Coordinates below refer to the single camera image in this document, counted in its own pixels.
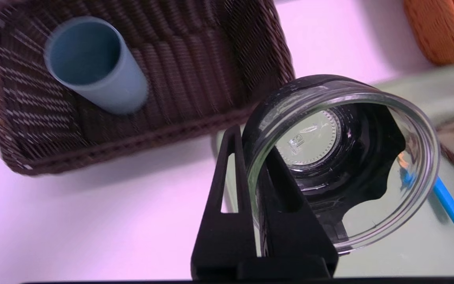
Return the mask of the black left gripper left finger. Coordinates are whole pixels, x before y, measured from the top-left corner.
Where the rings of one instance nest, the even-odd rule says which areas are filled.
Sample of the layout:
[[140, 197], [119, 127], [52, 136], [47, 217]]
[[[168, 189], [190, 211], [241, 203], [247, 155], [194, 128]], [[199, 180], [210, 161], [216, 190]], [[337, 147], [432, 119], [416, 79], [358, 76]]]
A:
[[[234, 156], [238, 212], [221, 211], [229, 156]], [[241, 130], [225, 131], [191, 256], [193, 278], [239, 278], [241, 264], [257, 257]]]

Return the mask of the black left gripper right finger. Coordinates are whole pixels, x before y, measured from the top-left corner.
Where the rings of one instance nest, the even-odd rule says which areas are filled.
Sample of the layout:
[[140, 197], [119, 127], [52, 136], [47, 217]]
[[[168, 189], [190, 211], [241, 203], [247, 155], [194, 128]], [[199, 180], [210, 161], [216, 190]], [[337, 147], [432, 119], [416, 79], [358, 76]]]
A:
[[273, 148], [258, 178], [262, 265], [269, 278], [332, 278], [338, 253]]

